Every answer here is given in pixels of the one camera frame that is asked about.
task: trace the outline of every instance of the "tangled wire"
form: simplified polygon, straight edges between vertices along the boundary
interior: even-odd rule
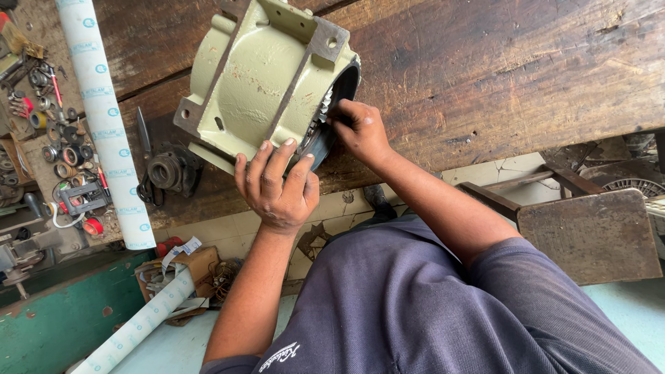
[[[213,274],[212,294],[218,298],[219,301],[224,301],[226,295],[229,294],[231,285],[233,284],[235,277],[238,275],[243,262],[244,260],[239,260],[238,258],[222,261],[217,265],[214,272],[210,269],[210,265],[208,265],[208,270]]]

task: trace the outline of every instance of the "wooden chair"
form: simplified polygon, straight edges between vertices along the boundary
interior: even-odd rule
[[[521,206],[492,192],[547,178],[573,197]],[[634,188],[606,191],[554,164],[505,182],[459,187],[513,220],[525,239],[579,285],[662,277],[642,193]]]

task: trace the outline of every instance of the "cream painted motor frame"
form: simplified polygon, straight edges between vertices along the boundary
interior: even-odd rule
[[[221,10],[174,124],[207,143],[190,150],[230,174],[236,154],[251,159],[266,139],[275,146],[300,140],[289,167],[313,153],[314,170],[336,140],[317,120],[323,99],[332,89],[331,105],[352,100],[360,83],[349,32],[278,0],[223,0]]]

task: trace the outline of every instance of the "shoe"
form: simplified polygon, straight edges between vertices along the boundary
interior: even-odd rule
[[[365,195],[365,200],[372,206],[374,211],[377,210],[379,206],[384,206],[387,204],[390,206],[388,199],[386,199],[386,194],[383,192],[380,184],[375,184],[369,187],[363,187],[362,193]]]

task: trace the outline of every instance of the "light blue floor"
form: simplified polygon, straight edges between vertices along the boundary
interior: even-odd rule
[[[665,278],[588,285],[582,289],[661,371],[665,371]],[[297,296],[282,297],[278,336]],[[207,311],[184,327],[161,324],[111,374],[196,374],[218,312]]]
[[[292,295],[279,300],[275,337],[287,326],[297,298]],[[183,327],[159,325],[110,374],[198,373],[217,315],[218,311],[207,311]]]
[[[582,289],[665,372],[665,278],[586,285]]]

